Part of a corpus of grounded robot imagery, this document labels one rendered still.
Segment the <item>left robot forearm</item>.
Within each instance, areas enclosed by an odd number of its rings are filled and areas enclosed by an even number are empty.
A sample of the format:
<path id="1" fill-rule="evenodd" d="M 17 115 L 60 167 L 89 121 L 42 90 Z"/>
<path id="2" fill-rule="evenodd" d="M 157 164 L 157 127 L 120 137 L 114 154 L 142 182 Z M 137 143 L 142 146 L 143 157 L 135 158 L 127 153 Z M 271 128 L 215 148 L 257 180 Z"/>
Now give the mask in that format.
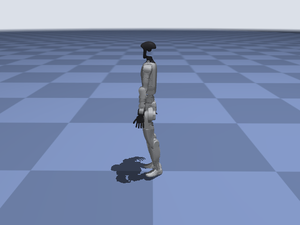
<path id="1" fill-rule="evenodd" d="M 146 98 L 146 90 L 145 88 L 141 87 L 139 89 L 139 114 L 143 114 L 144 112 Z"/>

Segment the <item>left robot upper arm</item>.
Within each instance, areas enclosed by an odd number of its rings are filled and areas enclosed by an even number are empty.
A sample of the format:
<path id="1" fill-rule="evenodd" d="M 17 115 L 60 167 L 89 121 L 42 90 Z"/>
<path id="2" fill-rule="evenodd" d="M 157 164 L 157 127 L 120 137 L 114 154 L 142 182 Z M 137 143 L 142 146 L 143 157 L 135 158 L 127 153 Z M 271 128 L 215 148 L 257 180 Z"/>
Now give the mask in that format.
<path id="1" fill-rule="evenodd" d="M 143 86 L 142 87 L 145 88 L 146 93 L 148 91 L 148 86 L 149 86 L 151 73 L 152 73 L 152 65 L 143 66 L 143 69 L 142 69 L 142 83 L 143 83 Z"/>

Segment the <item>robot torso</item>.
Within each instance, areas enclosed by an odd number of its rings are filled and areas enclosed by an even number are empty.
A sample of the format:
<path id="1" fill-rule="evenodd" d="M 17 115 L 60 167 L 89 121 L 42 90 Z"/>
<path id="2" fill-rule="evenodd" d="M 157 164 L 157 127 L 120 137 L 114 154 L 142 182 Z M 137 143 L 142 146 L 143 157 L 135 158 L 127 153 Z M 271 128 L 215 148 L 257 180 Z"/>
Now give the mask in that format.
<path id="1" fill-rule="evenodd" d="M 146 98 L 146 103 L 145 103 L 145 111 L 148 111 L 148 107 L 152 107 L 154 109 L 154 111 L 157 110 L 157 105 L 156 105 L 156 101 L 155 98 L 152 94 L 156 93 L 156 87 L 157 87 L 157 65 L 156 63 L 152 63 L 149 60 L 147 60 L 146 63 L 143 64 L 143 66 L 145 65 L 152 65 L 152 73 L 150 75 L 150 81 L 149 81 L 149 86 L 148 86 L 148 91 L 147 91 L 147 98 Z M 141 79 L 143 77 L 143 66 L 141 69 Z M 143 83 L 142 83 L 143 86 Z"/>

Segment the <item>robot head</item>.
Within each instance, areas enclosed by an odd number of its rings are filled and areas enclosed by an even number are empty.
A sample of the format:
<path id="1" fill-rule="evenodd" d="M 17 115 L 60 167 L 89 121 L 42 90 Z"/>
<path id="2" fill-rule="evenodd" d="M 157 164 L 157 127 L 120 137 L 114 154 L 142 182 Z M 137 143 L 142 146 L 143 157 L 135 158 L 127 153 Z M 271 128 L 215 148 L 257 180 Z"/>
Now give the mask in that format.
<path id="1" fill-rule="evenodd" d="M 152 49 L 156 49 L 156 45 L 151 41 L 147 41 L 141 44 L 141 48 L 143 49 L 143 58 L 146 58 L 150 62 L 155 63 L 151 56 L 146 55 L 146 52 L 150 52 Z"/>

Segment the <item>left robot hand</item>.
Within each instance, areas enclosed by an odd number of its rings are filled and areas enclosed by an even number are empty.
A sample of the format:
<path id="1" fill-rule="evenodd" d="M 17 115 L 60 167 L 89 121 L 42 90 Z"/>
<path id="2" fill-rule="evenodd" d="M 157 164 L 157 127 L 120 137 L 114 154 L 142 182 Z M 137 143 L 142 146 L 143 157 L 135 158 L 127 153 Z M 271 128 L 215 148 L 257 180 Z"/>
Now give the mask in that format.
<path id="1" fill-rule="evenodd" d="M 144 112 L 145 112 L 145 110 L 144 110 Z M 139 114 L 139 109 L 138 109 L 138 116 L 136 117 L 136 119 L 133 122 L 133 124 L 136 122 L 136 127 L 137 127 L 137 124 L 138 124 L 138 128 L 139 128 L 139 126 L 141 128 L 143 126 L 143 128 L 144 128 L 144 117 L 143 117 L 144 116 L 144 112 L 143 112 L 143 114 Z"/>

